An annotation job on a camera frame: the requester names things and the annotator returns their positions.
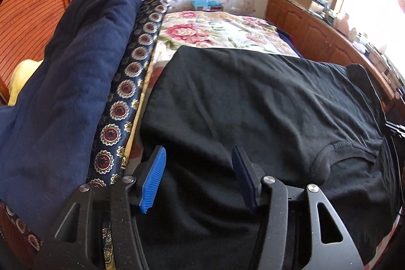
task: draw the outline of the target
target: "pillow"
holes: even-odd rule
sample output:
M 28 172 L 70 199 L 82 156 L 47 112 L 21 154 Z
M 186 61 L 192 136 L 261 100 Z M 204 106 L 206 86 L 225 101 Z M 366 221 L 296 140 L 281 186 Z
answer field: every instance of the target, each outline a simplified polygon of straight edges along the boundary
M 34 60 L 24 60 L 20 62 L 17 67 L 14 69 L 13 74 L 11 75 L 9 92 L 9 106 L 15 105 L 17 102 L 18 93 L 24 87 L 27 80 L 32 76 L 35 70 L 40 66 L 43 60 L 34 61 Z

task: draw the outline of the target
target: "black t-shirt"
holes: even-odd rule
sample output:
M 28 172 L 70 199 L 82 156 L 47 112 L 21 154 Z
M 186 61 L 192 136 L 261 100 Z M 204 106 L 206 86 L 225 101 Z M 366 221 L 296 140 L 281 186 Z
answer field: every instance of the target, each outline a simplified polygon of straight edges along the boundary
M 235 145 L 285 184 L 318 184 L 368 263 L 402 200 L 384 123 L 360 65 L 182 46 L 140 130 L 145 156 L 167 149 L 154 206 L 137 217 L 149 267 L 248 268 L 260 217 L 244 205 Z

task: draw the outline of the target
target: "pink rose pattern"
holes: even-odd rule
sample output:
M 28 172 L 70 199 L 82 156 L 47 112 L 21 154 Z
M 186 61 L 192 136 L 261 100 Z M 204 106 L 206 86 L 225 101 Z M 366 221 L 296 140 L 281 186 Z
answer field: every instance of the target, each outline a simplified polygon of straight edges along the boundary
M 248 38 L 248 39 L 250 39 L 250 40 L 253 40 L 254 42 L 256 42 L 256 43 L 258 43 L 258 44 L 267 44 L 267 41 L 265 41 L 265 40 L 263 40 L 263 39 L 261 39 L 261 38 L 259 38 L 259 37 L 256 37 L 256 36 L 253 36 L 253 35 L 251 35 L 250 33 L 247 33 L 246 34 L 246 38 Z
M 174 40 L 183 41 L 188 44 L 196 44 L 198 42 L 205 41 L 207 43 L 211 43 L 212 45 L 212 42 L 208 39 L 209 34 L 207 33 L 207 28 L 194 25 L 192 23 L 185 25 L 174 25 L 167 28 L 165 33 Z
M 196 47 L 206 48 L 206 47 L 211 47 L 211 46 L 212 46 L 212 42 L 209 39 L 199 41 L 198 43 L 196 43 Z
M 190 11 L 188 11 L 188 12 L 181 12 L 181 13 L 180 13 L 180 16 L 181 16 L 182 18 L 198 18 L 197 13 L 195 13 L 195 12 L 190 12 Z
M 254 24 L 255 26 L 258 26 L 258 27 L 266 27 L 266 26 L 268 26 L 267 24 L 258 22 L 258 21 L 255 20 L 255 18 L 252 18 L 252 17 L 249 17 L 249 16 L 243 16 L 243 19 L 245 21 L 249 22 L 249 23 Z

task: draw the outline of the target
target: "bed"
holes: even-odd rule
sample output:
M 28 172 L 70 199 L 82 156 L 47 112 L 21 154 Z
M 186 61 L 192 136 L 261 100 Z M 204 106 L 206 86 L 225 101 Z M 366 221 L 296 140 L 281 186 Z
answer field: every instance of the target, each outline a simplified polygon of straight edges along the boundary
M 279 54 L 290 57 L 300 57 L 299 52 L 295 49 L 288 36 L 283 35 L 282 31 L 279 31 L 276 27 L 268 22 L 249 16 L 235 16 L 225 12 L 176 12 L 166 14 L 159 34 L 156 34 L 156 30 L 153 33 L 156 35 L 156 43 L 153 43 L 153 51 L 150 58 L 147 58 L 148 50 L 145 48 L 145 43 L 136 44 L 132 43 L 130 47 L 130 53 L 135 54 L 140 65 L 143 69 L 142 79 L 137 79 L 136 84 L 139 90 L 139 95 L 136 98 L 132 98 L 129 103 L 133 111 L 133 118 L 130 122 L 120 128 L 121 132 L 126 134 L 127 142 L 120 144 L 119 147 L 114 150 L 108 150 L 108 153 L 116 153 L 122 158 L 121 165 L 111 171 L 111 162 L 106 164 L 109 154 L 104 153 L 100 155 L 100 159 L 104 160 L 103 166 L 97 167 L 97 162 L 92 163 L 88 175 L 88 181 L 94 186 L 105 186 L 107 184 L 113 184 L 124 172 L 131 174 L 137 165 L 141 162 L 143 154 L 143 146 L 140 139 L 140 126 L 142 123 L 142 116 L 145 108 L 148 104 L 149 96 L 153 90 L 153 87 L 159 78 L 160 74 L 164 70 L 167 63 L 172 59 L 173 55 L 182 45 L 194 46 L 196 48 L 234 48 L 241 52 L 260 52 L 264 54 Z M 134 29 L 133 34 L 138 39 L 144 31 L 141 28 Z M 126 56 L 121 60 L 121 66 L 124 69 L 128 68 L 128 59 Z M 138 77 L 140 67 L 132 68 L 132 71 L 126 73 L 131 77 Z M 121 86 L 123 80 L 122 74 L 116 74 L 113 77 L 112 89 L 117 89 Z M 109 106 L 106 107 L 106 113 L 101 116 L 102 125 L 97 131 L 97 135 L 103 136 L 102 128 L 107 123 L 107 117 L 111 111 L 111 105 L 119 103 L 119 100 L 115 96 L 108 96 Z M 117 118 L 123 116 L 122 107 L 125 105 L 117 104 L 117 111 L 113 112 L 113 115 Z M 19 257 L 25 258 L 24 263 L 32 263 L 36 252 L 41 246 L 41 237 L 34 232 L 29 231 L 23 219 L 20 219 L 10 207 L 1 203 L 0 217 L 3 221 L 10 221 L 14 226 L 13 234 L 19 233 L 24 235 L 25 243 L 24 247 L 20 247 L 18 252 Z M 397 229 L 400 226 L 401 210 L 398 210 L 398 216 L 392 224 L 392 231 L 381 241 L 377 246 L 374 258 L 365 266 L 366 270 L 371 269 L 383 252 L 386 250 L 390 238 L 394 236 Z M 106 246 L 105 249 L 106 261 L 111 261 L 111 249 L 110 246 Z

